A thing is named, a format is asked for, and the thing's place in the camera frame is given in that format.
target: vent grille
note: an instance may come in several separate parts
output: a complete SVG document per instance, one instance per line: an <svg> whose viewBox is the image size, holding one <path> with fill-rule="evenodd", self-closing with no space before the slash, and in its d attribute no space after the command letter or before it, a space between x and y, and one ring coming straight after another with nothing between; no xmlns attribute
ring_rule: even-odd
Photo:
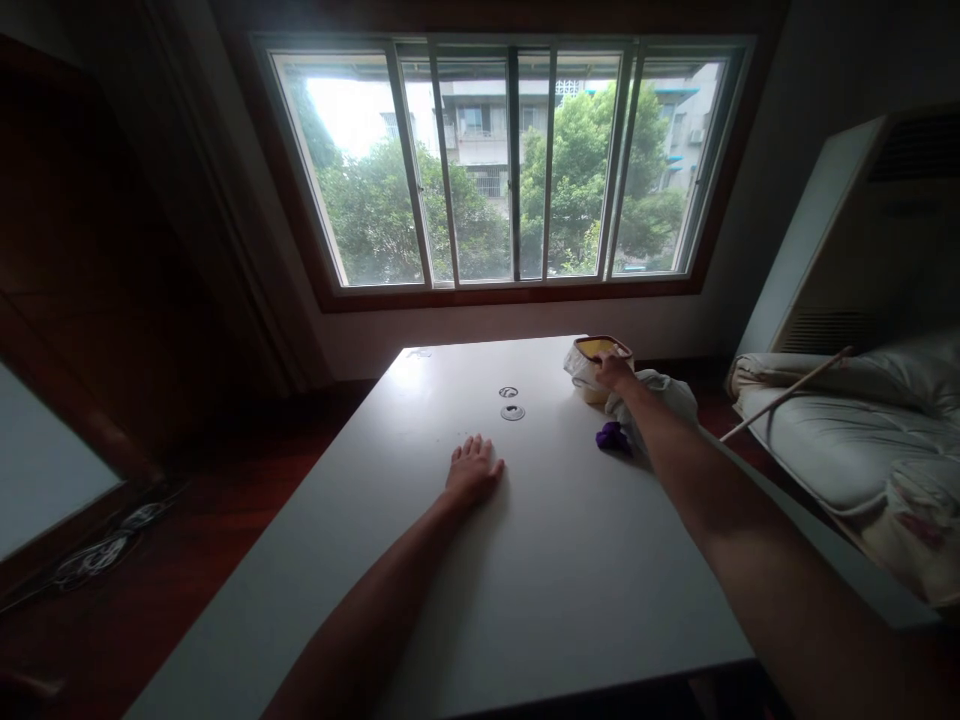
<svg viewBox="0 0 960 720"><path fill-rule="evenodd" d="M847 345L863 347L876 331L876 318L859 310L799 309L776 352L834 355Z"/></svg>
<svg viewBox="0 0 960 720"><path fill-rule="evenodd" d="M960 177L960 113L905 120L880 150L869 182Z"/></svg>

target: air conditioner unit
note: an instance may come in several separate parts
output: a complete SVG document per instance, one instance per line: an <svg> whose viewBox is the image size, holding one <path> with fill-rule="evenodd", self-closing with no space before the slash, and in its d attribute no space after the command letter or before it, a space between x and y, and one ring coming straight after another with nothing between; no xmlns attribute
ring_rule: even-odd
<svg viewBox="0 0 960 720"><path fill-rule="evenodd" d="M829 138L737 354L864 348L922 290L960 198L960 106Z"/></svg>

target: window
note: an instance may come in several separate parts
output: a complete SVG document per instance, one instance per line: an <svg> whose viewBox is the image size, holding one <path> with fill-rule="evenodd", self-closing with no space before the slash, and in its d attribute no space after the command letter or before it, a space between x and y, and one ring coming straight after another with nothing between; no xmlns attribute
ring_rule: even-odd
<svg viewBox="0 0 960 720"><path fill-rule="evenodd" d="M520 132L540 128L540 108L536 105L523 105L520 108Z"/></svg>
<svg viewBox="0 0 960 720"><path fill-rule="evenodd" d="M396 113L380 113L380 116L383 118L384 124L387 126L387 137L391 140L400 139L400 128L397 126L397 114ZM417 119L410 115L410 130L413 133L414 137L417 137Z"/></svg>
<svg viewBox="0 0 960 720"><path fill-rule="evenodd" d="M333 295L689 276L744 45L448 42L265 50Z"/></svg>

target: skin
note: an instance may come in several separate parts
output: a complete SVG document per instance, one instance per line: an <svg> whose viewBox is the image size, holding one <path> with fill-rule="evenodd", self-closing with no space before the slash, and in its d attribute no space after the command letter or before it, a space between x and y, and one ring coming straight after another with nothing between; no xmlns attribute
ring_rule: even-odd
<svg viewBox="0 0 960 720"><path fill-rule="evenodd" d="M440 497L353 586L300 654L261 716L369 714L396 668L451 541L497 489L504 462L471 436L450 457Z"/></svg>
<svg viewBox="0 0 960 720"><path fill-rule="evenodd" d="M627 364L602 356L657 478L797 718L954 717L945 684L850 589L735 463L673 414ZM453 451L443 493L320 626L263 718L368 714L402 656L460 528L503 460L477 435Z"/></svg>

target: window pane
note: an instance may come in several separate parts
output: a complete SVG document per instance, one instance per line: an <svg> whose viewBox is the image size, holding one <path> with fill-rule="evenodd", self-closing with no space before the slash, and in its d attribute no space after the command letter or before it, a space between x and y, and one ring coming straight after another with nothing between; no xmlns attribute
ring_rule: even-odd
<svg viewBox="0 0 960 720"><path fill-rule="evenodd" d="M721 69L722 63L716 62L644 62L615 275L675 269Z"/></svg>
<svg viewBox="0 0 960 720"><path fill-rule="evenodd" d="M433 102L430 63L426 60L405 62L401 69L416 146L420 187L423 188L421 197L427 241L430 243L430 260L433 263L433 278L437 282L453 282L450 230L447 227L447 202L443 194L443 171L440 167L440 141L437 138L437 120L434 115L436 108ZM449 113L444 115L443 130L449 152L451 140L455 138Z"/></svg>
<svg viewBox="0 0 960 720"><path fill-rule="evenodd" d="M385 55L274 59L340 281L423 282Z"/></svg>
<svg viewBox="0 0 960 720"><path fill-rule="evenodd" d="M520 68L520 277L539 279L543 267L550 56L521 55Z"/></svg>
<svg viewBox="0 0 960 720"><path fill-rule="evenodd" d="M460 280L510 279L506 63L441 60L438 72Z"/></svg>
<svg viewBox="0 0 960 720"><path fill-rule="evenodd" d="M619 55L557 55L548 275L594 275Z"/></svg>

